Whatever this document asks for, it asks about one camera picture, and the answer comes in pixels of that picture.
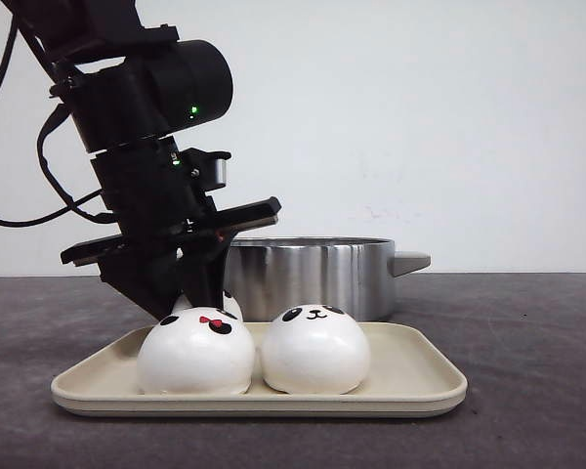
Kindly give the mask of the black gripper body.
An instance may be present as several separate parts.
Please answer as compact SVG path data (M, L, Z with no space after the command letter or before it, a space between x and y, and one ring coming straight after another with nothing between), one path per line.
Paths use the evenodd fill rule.
M217 209L208 192L196 192L189 185L181 151L167 137L99 153L92 166L121 234L69 247L61 254L62 262L92 264L130 248L174 252L189 234L207 230L237 234L277 221L281 205L275 197Z

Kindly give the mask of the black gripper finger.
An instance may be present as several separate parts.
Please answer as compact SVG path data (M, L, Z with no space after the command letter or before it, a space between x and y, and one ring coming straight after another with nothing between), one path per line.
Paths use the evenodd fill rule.
M187 234L180 244L180 286L194 307L223 307L226 262L235 232Z
M177 254L124 250L102 257L101 280L158 320L167 317L181 294Z

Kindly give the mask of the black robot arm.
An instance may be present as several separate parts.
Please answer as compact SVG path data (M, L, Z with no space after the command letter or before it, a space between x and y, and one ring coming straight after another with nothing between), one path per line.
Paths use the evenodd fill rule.
M64 263L101 278L157 319L180 296L221 307L233 238L271 225L275 198L218 210L225 151L178 149L175 132L224 115L232 81L223 55L175 27L146 28L131 1L11 1L21 33L53 81L55 120L70 116L117 235L78 243Z

